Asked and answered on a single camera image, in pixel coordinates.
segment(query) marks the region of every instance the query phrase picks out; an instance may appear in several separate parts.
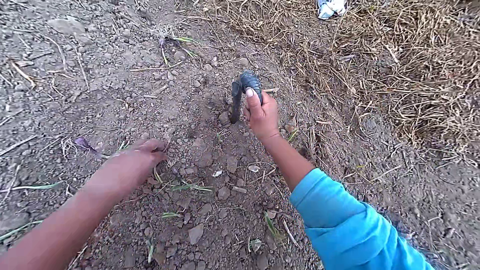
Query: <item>dry grass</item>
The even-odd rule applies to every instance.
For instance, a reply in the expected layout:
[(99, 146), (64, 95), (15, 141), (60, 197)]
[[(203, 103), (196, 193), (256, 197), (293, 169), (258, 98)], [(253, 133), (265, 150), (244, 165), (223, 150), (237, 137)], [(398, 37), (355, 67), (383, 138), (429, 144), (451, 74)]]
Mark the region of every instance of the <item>dry grass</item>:
[(413, 145), (478, 166), (480, 16), (468, 4), (361, 0), (326, 23), (312, 1), (217, 5), (222, 21), (279, 56), (313, 96), (328, 92), (357, 119), (380, 110)]

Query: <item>dirt clod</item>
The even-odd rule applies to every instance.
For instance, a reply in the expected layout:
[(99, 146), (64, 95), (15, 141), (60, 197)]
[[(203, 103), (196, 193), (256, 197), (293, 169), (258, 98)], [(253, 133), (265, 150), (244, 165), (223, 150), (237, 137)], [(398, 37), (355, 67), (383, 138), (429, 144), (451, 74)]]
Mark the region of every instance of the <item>dirt clod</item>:
[(190, 244), (194, 245), (198, 243), (200, 237), (204, 234), (204, 224), (201, 223), (191, 229), (188, 230), (188, 238), (190, 240)]

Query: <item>blue jacket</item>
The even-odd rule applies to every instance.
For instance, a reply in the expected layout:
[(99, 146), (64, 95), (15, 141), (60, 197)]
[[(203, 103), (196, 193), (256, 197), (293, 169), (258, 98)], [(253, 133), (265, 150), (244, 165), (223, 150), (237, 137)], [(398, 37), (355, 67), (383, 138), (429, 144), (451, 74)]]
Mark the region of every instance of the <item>blue jacket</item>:
[(290, 201), (326, 270), (433, 270), (390, 222), (319, 169), (302, 179)]

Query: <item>ground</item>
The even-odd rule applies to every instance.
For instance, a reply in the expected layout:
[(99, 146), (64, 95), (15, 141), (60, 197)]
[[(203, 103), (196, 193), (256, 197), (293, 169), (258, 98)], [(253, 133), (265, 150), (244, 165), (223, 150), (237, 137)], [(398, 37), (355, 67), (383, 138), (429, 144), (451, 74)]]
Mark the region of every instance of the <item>ground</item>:
[[(281, 172), (242, 119), (228, 122), (231, 82), (250, 69), (273, 89), (282, 135), (302, 155), (389, 218), (436, 268), (478, 269), (478, 165), (435, 159), (384, 110), (351, 106), (340, 76), (311, 91), (285, 69), (285, 55), (219, 15), (222, 3), (2, 1), (0, 234), (46, 218), (102, 164), (74, 139), (110, 155), (154, 137), (170, 141), (161, 179), (114, 207), (71, 269), (322, 269)], [(312, 21), (336, 34), (332, 22)], [(168, 25), (195, 42), (162, 46)], [(395, 64), (392, 55), (382, 64)], [(4, 238), (0, 252), (33, 226)]]

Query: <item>rock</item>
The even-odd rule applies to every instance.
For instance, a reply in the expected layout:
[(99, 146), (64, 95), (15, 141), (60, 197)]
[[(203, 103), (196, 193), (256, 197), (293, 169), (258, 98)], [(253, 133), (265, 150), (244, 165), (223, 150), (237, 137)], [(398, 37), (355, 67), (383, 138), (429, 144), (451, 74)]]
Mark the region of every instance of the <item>rock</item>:
[(244, 67), (248, 66), (248, 59), (247, 58), (240, 58), (239, 62), (240, 62), (240, 65), (242, 65)]
[(228, 111), (224, 111), (223, 113), (221, 113), (218, 117), (218, 121), (222, 125), (230, 123), (230, 120), (228, 119)]
[(65, 35), (83, 34), (85, 33), (85, 26), (73, 17), (67, 17), (67, 19), (51, 19), (47, 21), (47, 24), (51, 26), (55, 31)]
[(267, 210), (267, 216), (269, 219), (274, 219), (276, 216), (276, 212), (273, 212), (272, 210)]
[(222, 209), (222, 210), (220, 210), (220, 212), (218, 213), (218, 218), (224, 219), (224, 218), (227, 217), (227, 215), (228, 215), (227, 210), (226, 210), (226, 209)]
[(85, 45), (92, 45), (93, 44), (93, 41), (85, 36), (79, 36), (77, 37), (77, 40), (80, 42), (80, 43), (83, 43)]
[(233, 186), (232, 190), (236, 192), (241, 192), (241, 193), (247, 193), (247, 190), (241, 187)]
[(218, 198), (226, 200), (228, 197), (230, 197), (230, 189), (225, 185), (218, 190)]
[(276, 250), (275, 239), (273, 238), (273, 235), (269, 230), (265, 231), (265, 242), (267, 243), (268, 249)]
[(245, 186), (245, 181), (241, 178), (237, 179), (237, 186)]
[(123, 33), (121, 35), (124, 36), (124, 37), (130, 37), (131, 34), (132, 33), (130, 32), (130, 29), (127, 28), (123, 31)]
[(293, 120), (289, 120), (283, 126), (289, 133), (292, 133), (296, 128), (297, 124)]
[(173, 77), (172, 75), (172, 72), (167, 72), (167, 79), (170, 80), (170, 81), (173, 81), (175, 78)]
[(28, 223), (27, 213), (18, 213), (16, 215), (2, 215), (0, 220), (0, 233), (8, 232)]
[(235, 173), (238, 167), (238, 159), (234, 156), (227, 157), (227, 170), (231, 173)]
[(173, 246), (167, 248), (167, 258), (175, 256), (175, 254), (177, 253), (177, 249), (178, 249), (177, 245), (173, 245)]
[(214, 67), (218, 66), (218, 60), (217, 60), (216, 56), (213, 57), (213, 59), (210, 61), (210, 64)]
[(205, 214), (209, 213), (210, 211), (212, 211), (212, 205), (209, 204), (209, 203), (206, 203), (206, 204), (204, 204), (204, 205), (200, 208), (200, 210), (198, 211), (198, 213), (199, 213), (200, 215), (205, 215)]
[(206, 71), (210, 71), (210, 70), (213, 69), (213, 67), (212, 67), (210, 64), (205, 64), (205, 65), (204, 65), (204, 69), (205, 69)]
[(176, 51), (173, 54), (173, 60), (174, 60), (175, 63), (180, 61), (180, 60), (184, 60), (184, 59), (185, 59), (185, 54), (182, 51)]
[(267, 255), (264, 253), (260, 254), (258, 257), (257, 257), (257, 268), (259, 270), (265, 270), (268, 268), (268, 259), (267, 259)]
[(190, 221), (190, 218), (192, 217), (191, 213), (186, 213), (185, 216), (183, 217), (183, 224), (187, 224)]
[(267, 195), (272, 195), (273, 192), (275, 191), (275, 186), (272, 185), (272, 184), (269, 184), (267, 185), (267, 189), (265, 190), (265, 193), (267, 193)]
[(123, 260), (124, 268), (132, 268), (135, 266), (135, 257), (133, 256), (133, 250), (125, 252), (125, 259)]
[(204, 234), (204, 224), (201, 223), (191, 229), (188, 230), (188, 239), (190, 240), (190, 244), (194, 245), (198, 243), (200, 237)]
[(204, 261), (199, 261), (197, 263), (197, 270), (205, 270), (205, 267), (206, 267), (206, 263)]
[(207, 151), (203, 153), (203, 155), (200, 158), (201, 159), (197, 162), (197, 165), (200, 168), (208, 167), (213, 163), (213, 153), (211, 151)]
[(195, 262), (189, 261), (187, 263), (184, 263), (180, 270), (195, 270)]

